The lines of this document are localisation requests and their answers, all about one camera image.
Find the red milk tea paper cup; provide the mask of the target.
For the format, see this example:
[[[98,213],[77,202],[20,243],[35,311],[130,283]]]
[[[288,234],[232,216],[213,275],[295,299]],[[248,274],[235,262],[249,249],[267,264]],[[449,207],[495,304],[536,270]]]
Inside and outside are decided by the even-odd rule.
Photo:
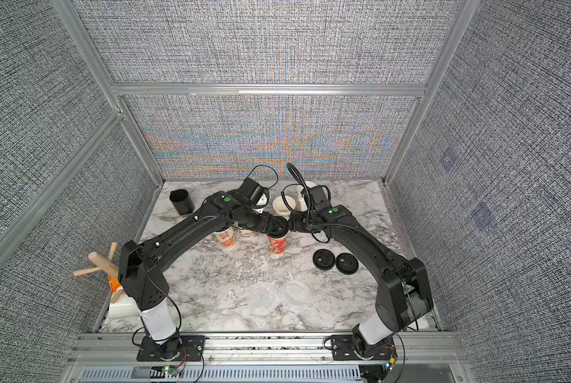
[[[287,236],[279,238],[269,236],[269,249],[273,255],[282,255],[285,252],[287,244]]]

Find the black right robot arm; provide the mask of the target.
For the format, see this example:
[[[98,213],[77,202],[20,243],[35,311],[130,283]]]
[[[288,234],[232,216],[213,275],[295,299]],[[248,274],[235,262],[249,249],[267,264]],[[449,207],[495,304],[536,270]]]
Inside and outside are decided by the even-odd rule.
[[[404,330],[434,308],[427,268],[418,258],[406,259],[365,230],[346,207],[327,207],[309,218],[294,214],[289,229],[323,232],[349,250],[377,282],[375,311],[352,330],[357,354],[370,358],[384,340]]]

